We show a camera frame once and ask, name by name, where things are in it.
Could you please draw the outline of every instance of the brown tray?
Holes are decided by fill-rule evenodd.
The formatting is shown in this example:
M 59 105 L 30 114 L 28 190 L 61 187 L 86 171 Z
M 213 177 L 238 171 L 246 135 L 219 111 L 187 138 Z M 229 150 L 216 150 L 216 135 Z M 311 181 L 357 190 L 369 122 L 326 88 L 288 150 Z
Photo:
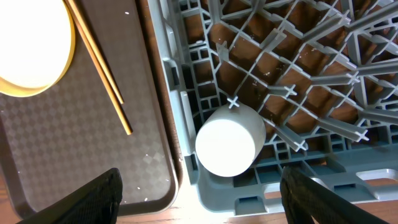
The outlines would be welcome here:
M 119 215 L 159 212 L 178 184 L 135 2 L 82 0 L 80 7 L 134 132 L 126 135 L 77 35 L 72 64 L 56 85 L 30 98 L 0 95 L 0 168 L 11 202 L 27 218 L 116 167 Z

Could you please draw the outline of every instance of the tray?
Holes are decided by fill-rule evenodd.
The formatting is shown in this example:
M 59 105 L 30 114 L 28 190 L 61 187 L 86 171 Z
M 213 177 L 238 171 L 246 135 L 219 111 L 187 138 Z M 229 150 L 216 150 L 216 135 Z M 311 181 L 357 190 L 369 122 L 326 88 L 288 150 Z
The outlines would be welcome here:
M 349 202 L 398 199 L 398 2 L 157 0 L 149 8 L 184 163 L 205 208 L 283 212 L 285 166 Z M 236 99 L 263 117 L 267 137 L 246 172 L 219 177 L 197 159 L 196 133 Z
M 119 215 L 159 212 L 178 185 L 135 2 L 80 5 L 134 133 L 126 135 L 77 35 L 72 64 L 56 85 L 30 98 L 0 95 L 0 165 L 11 202 L 27 218 L 116 167 Z

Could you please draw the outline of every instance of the black object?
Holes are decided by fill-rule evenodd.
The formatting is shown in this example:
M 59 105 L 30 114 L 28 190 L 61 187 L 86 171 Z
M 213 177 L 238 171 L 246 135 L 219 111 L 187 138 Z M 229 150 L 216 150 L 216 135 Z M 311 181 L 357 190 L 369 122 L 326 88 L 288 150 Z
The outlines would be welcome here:
M 284 168 L 280 192 L 288 223 L 314 223 L 312 217 L 321 224 L 386 223 L 290 167 Z
M 112 168 L 19 223 L 116 223 L 122 189 L 119 170 Z

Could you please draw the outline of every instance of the textured tray surface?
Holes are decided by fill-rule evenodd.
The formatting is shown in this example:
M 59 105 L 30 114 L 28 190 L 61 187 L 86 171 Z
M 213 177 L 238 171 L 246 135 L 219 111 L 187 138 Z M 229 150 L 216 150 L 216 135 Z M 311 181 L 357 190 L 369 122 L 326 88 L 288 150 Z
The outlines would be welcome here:
M 0 96 L 8 145 L 36 211 L 112 167 L 123 179 L 122 204 L 161 199 L 175 184 L 133 4 L 82 1 L 124 98 L 132 136 L 126 135 L 80 36 L 73 62 L 55 86 L 30 98 Z

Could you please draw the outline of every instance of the wooden chopstick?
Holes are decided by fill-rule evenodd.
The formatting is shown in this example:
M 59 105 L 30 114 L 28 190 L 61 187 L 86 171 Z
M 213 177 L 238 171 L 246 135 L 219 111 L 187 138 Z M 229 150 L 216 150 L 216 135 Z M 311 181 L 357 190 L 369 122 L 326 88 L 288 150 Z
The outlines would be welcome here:
M 101 65 L 101 67 L 106 75 L 106 78 L 108 79 L 109 83 L 111 84 L 111 87 L 112 87 L 113 91 L 115 92 L 120 104 L 123 104 L 124 101 L 123 101 L 123 98 L 118 90 L 118 87 L 116 86 L 116 84 L 113 80 L 113 77 L 111 75 L 111 72 L 108 69 L 108 66 L 106 66 L 105 60 L 102 57 L 101 52 L 100 52 L 99 48 L 97 47 L 97 44 L 95 43 L 95 40 L 94 40 L 90 30 L 88 29 L 85 19 L 83 18 L 82 14 L 80 13 L 75 0 L 65 0 L 65 1 L 67 2 L 69 9 L 71 10 L 71 13 L 73 13 L 75 15 L 74 21 L 75 21 L 76 25 L 79 24 L 79 26 L 82 29 L 82 32 L 86 35 L 88 43 L 91 45 L 91 48 L 93 49 L 95 57 L 98 59 L 99 64 Z
M 104 67 L 101 66 L 101 63 L 99 62 L 98 58 L 96 57 L 95 50 L 92 48 L 92 45 L 90 44 L 90 41 L 89 41 L 90 38 L 86 36 L 86 32 L 80 23 L 81 20 L 77 19 L 76 15 L 77 14 L 80 15 L 78 8 L 77 8 L 74 0 L 65 0 L 65 2 L 67 3 L 69 9 L 71 9 L 71 14 L 72 14 L 73 20 L 75 21 L 77 29 L 79 30 L 79 33 L 81 35 L 81 38 L 83 39 L 83 41 L 86 45 L 87 51 L 90 54 L 91 59 L 93 60 L 95 68 L 98 71 L 99 77 L 101 77 L 101 80 L 106 88 L 106 91 L 108 92 L 108 95 L 111 98 L 114 109 L 116 110 L 116 112 L 119 116 L 119 119 L 122 122 L 124 130 L 126 131 L 127 135 L 130 135 L 130 134 L 132 134 L 132 129 L 123 113 L 123 109 L 121 108 L 118 99 L 116 98 L 115 92 L 112 90 L 111 84 L 109 84 L 110 83 L 109 79 L 106 78 L 107 76 L 103 70 Z

